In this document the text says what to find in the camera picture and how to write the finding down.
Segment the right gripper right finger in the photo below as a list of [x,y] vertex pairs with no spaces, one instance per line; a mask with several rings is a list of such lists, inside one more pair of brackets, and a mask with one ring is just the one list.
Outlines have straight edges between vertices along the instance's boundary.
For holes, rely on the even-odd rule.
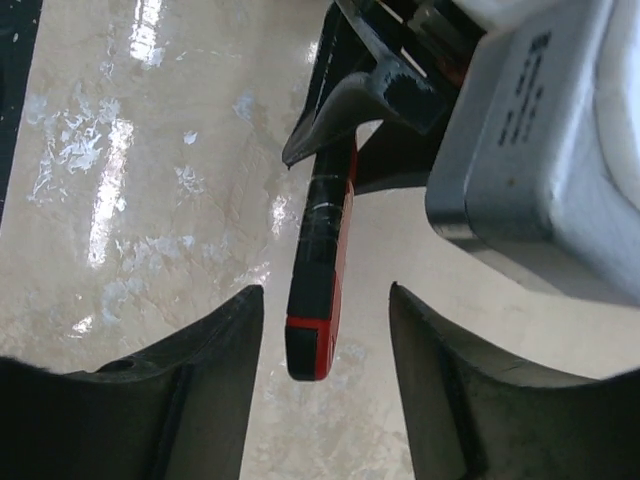
[[389,321],[419,479],[635,479],[639,374],[603,380],[514,355],[393,284]]

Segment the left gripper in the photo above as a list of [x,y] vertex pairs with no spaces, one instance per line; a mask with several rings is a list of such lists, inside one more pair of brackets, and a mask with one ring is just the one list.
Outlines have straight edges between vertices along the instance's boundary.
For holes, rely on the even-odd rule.
[[282,152],[288,167],[379,127],[357,148],[358,185],[423,185],[486,29],[452,1],[334,1],[306,109]]

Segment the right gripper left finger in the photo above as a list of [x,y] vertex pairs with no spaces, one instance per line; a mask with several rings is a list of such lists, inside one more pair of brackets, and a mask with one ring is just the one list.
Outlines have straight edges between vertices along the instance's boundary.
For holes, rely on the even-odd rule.
[[264,320],[244,288],[94,372],[1,361],[5,479],[236,479]]

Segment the red black utility knife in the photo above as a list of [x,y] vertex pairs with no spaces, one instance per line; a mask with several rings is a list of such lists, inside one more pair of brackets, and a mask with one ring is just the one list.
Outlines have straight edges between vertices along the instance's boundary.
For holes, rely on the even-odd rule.
[[356,169],[354,137],[314,161],[286,310],[286,364],[297,381],[321,381],[333,363]]

